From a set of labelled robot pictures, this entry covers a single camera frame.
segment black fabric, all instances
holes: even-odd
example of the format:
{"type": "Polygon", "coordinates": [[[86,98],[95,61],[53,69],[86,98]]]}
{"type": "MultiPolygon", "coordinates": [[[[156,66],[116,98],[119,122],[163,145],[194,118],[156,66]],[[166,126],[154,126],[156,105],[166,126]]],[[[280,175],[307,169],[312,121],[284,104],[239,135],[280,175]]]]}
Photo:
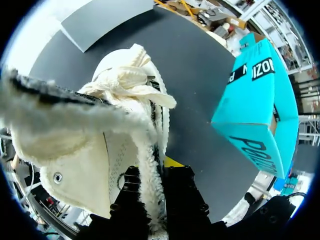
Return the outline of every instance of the black fabric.
{"type": "Polygon", "coordinates": [[[106,104],[111,105],[107,100],[94,96],[78,93],[57,85],[49,85],[46,81],[34,79],[22,75],[14,75],[10,78],[14,87],[23,93],[39,97],[39,101],[43,104],[106,104]]]}

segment dark gray table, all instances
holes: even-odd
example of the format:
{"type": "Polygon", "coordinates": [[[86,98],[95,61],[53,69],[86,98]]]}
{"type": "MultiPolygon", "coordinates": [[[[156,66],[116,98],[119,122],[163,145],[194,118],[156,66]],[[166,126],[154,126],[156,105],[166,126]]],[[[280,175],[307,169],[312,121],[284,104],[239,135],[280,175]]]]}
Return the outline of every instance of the dark gray table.
{"type": "Polygon", "coordinates": [[[156,7],[107,33],[86,53],[58,32],[30,75],[78,90],[91,81],[106,54],[134,43],[145,47],[177,101],[170,112],[167,155],[191,165],[210,219],[219,221],[244,196],[258,170],[210,126],[235,59],[207,33],[156,7]]]}

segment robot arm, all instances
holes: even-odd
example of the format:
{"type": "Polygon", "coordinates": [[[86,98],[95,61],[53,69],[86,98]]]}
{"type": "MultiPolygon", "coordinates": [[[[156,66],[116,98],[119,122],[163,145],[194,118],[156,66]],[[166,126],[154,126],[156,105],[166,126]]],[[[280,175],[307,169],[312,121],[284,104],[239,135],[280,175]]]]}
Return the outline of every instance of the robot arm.
{"type": "MultiPolygon", "coordinates": [[[[285,196],[275,196],[246,219],[227,227],[223,221],[211,223],[209,206],[194,182],[189,166],[163,168],[166,198],[166,230],[170,240],[223,238],[255,239],[263,233],[280,234],[295,206],[285,196]]],[[[139,202],[139,170],[130,166],[124,174],[124,185],[114,204],[111,218],[91,214],[90,226],[81,226],[76,240],[147,240],[149,227],[146,212],[139,202]]]]}

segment metal grommet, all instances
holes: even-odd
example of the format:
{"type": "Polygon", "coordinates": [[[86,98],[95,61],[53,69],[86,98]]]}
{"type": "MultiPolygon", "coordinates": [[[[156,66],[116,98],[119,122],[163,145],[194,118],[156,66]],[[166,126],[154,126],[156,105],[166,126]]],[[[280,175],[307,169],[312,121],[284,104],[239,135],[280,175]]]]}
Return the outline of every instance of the metal grommet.
{"type": "Polygon", "coordinates": [[[60,184],[62,182],[62,174],[60,172],[56,172],[54,175],[53,175],[53,180],[56,184],[60,184]]]}

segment gray panel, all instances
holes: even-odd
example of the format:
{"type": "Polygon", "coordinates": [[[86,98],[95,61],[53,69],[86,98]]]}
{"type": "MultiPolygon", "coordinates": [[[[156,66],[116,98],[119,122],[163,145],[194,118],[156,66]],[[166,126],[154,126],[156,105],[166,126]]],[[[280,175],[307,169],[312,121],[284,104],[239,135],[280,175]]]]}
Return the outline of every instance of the gray panel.
{"type": "Polygon", "coordinates": [[[62,23],[70,40],[85,52],[99,38],[123,22],[149,11],[153,0],[93,0],[62,23]]]}
{"type": "Polygon", "coordinates": [[[210,219],[219,221],[244,196],[258,170],[210,125],[235,59],[207,33],[156,7],[110,31],[86,53],[57,33],[31,75],[78,90],[106,54],[134,43],[145,47],[177,101],[170,112],[167,155],[191,165],[210,219]]]}
{"type": "Polygon", "coordinates": [[[313,174],[316,171],[318,158],[319,148],[317,146],[300,144],[297,146],[293,169],[313,174]]]}

